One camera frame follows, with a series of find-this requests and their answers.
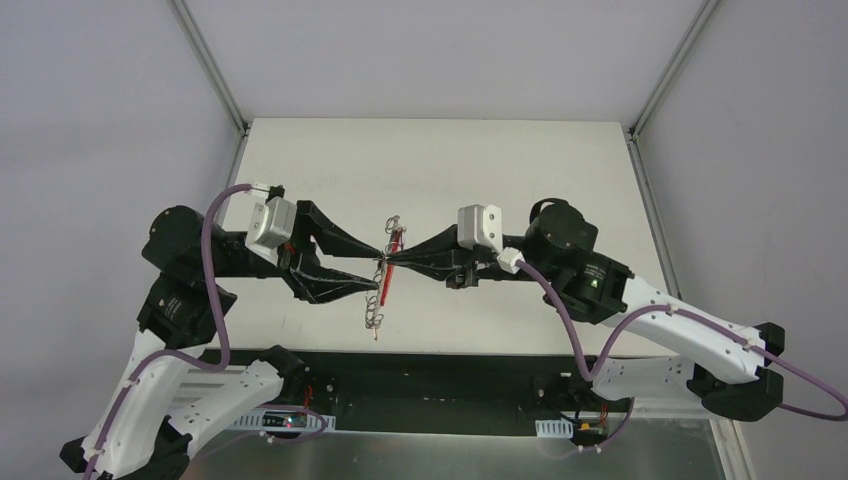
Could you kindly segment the red keyring holder with rings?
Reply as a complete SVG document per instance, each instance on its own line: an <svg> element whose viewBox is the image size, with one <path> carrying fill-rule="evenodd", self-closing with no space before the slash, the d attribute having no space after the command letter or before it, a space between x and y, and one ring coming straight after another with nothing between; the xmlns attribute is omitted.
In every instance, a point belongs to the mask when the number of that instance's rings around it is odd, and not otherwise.
<svg viewBox="0 0 848 480"><path fill-rule="evenodd" d="M388 242L385 245L382 256L377 261L372 280L377 283L377 289L366 294L366 307L364 315L365 328L372 334L375 342L379 339L384 314L382 308L385 306L393 276L394 266L389 264L387 257L404 249L406 227L401 222L399 215L389 217L385 222L385 233Z"/></svg>

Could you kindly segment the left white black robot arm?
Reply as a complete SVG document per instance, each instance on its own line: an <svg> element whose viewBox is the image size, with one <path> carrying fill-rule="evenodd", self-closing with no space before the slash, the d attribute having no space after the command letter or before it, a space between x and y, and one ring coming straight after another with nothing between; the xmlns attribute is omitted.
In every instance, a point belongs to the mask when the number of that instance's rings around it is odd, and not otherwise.
<svg viewBox="0 0 848 480"><path fill-rule="evenodd" d="M160 213L142 251L160 274L138 315L122 380L93 430L62 447L62 461L87 479L176 479L210 440L254 408L303 399L303 361L275 345L234 380L172 408L191 369L218 372L230 363L228 352L214 362L203 359L213 340L226 338L222 319L236 300L220 279L280 279L311 304L375 288L371 279L323 267L321 254L372 259L379 251L307 200L259 202L243 231L224 230L186 206Z"/></svg>

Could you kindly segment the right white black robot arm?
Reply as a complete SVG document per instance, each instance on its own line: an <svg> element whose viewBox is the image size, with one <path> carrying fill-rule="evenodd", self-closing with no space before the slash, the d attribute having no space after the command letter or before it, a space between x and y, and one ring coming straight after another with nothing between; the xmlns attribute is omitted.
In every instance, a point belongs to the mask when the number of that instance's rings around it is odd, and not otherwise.
<svg viewBox="0 0 848 480"><path fill-rule="evenodd" d="M452 289L538 283L566 328L579 372L567 393L580 409L673 399L755 422L782 404L784 381L771 363L783 351L783 328L738 325L663 293L597 252L597 234L563 199L536 202L520 236L503 233L499 208L470 205L454 225L388 261Z"/></svg>

